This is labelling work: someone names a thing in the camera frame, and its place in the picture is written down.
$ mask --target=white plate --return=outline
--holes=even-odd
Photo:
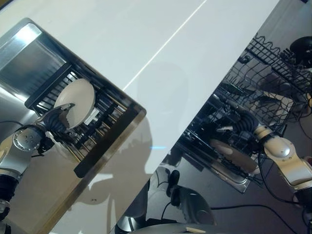
[[[91,114],[95,99],[96,97],[92,84],[85,79],[77,79],[63,89],[54,107],[67,103],[75,104],[67,114],[69,128],[75,128],[83,123]]]

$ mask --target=robotic arm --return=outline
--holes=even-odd
[[[233,126],[223,127],[222,130],[253,133],[263,145],[265,154],[276,163],[286,182],[295,190],[299,203],[312,210],[312,166],[298,157],[294,145],[289,140],[260,124],[243,107],[230,100],[225,102],[241,114],[241,120]]]
[[[32,153],[46,139],[45,132],[64,132],[69,127],[66,115],[73,106],[65,104],[47,112],[34,123],[16,130],[0,144],[0,221],[8,215],[15,188],[30,164]],[[0,234],[9,234],[8,230],[7,225],[0,223]]]

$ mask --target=dish rack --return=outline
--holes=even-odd
[[[94,87],[94,108],[98,114],[88,125],[84,122],[65,133],[52,132],[52,135],[79,162],[74,169],[76,175],[84,177],[142,109],[104,78],[69,62],[42,84],[25,106],[42,116],[53,109],[61,91],[80,78],[88,80]]]
[[[297,121],[308,111],[312,75],[304,67],[284,61],[282,54],[264,36],[255,35],[175,145],[187,160],[210,168],[242,193],[250,181],[259,185],[261,181],[232,164],[209,140],[223,141],[256,159],[259,146],[250,133],[216,131],[240,119],[223,99],[244,107],[280,135],[288,121]]]

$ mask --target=white countertop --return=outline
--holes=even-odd
[[[277,2],[14,0],[0,11],[0,36],[29,17],[147,110],[51,233],[115,225]]]

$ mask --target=reflective metal surface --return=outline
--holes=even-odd
[[[0,87],[22,101],[65,63],[47,36],[27,22],[0,38]]]

